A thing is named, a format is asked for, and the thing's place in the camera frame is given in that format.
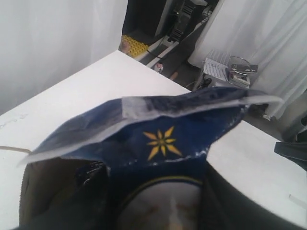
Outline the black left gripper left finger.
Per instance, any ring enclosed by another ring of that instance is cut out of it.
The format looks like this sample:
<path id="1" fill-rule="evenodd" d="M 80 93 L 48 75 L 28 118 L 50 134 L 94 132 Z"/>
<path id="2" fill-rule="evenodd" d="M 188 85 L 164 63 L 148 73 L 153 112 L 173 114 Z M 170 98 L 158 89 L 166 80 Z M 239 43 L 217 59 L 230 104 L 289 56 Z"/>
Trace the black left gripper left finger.
<path id="1" fill-rule="evenodd" d="M 18 230 L 111 230 L 103 163 L 51 159 L 25 167 Z"/>

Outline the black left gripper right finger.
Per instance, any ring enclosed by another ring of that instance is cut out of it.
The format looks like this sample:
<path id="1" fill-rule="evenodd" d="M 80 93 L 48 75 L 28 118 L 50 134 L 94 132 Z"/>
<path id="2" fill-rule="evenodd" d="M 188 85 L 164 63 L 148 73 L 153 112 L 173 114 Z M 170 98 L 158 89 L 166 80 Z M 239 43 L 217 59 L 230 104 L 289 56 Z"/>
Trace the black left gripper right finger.
<path id="1" fill-rule="evenodd" d="M 302 230 L 227 182 L 209 163 L 201 190 L 198 230 Z"/>

